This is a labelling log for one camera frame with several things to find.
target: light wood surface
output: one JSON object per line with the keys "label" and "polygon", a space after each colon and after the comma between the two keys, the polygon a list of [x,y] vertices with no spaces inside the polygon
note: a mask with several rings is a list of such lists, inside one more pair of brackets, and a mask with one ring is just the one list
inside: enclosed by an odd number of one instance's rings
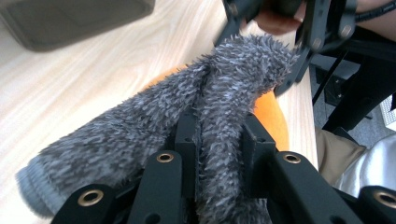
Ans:
{"label": "light wood surface", "polygon": [[[21,47],[0,22],[0,223],[50,222],[24,204],[15,174],[161,72],[209,53],[224,20],[221,1],[157,1],[143,20],[46,53]],[[317,165],[309,77],[278,101],[291,150]]]}

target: fuzzy gray sock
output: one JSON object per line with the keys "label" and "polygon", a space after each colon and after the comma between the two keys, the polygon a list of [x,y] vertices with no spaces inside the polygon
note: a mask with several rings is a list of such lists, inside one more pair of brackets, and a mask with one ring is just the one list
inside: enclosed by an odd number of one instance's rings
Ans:
{"label": "fuzzy gray sock", "polygon": [[271,36],[238,36],[43,149],[17,178],[25,201],[51,217],[86,185],[121,188],[164,144],[179,115],[195,108],[202,127],[197,213],[201,223],[266,223],[265,200],[244,196],[238,139],[255,100],[297,60]]}

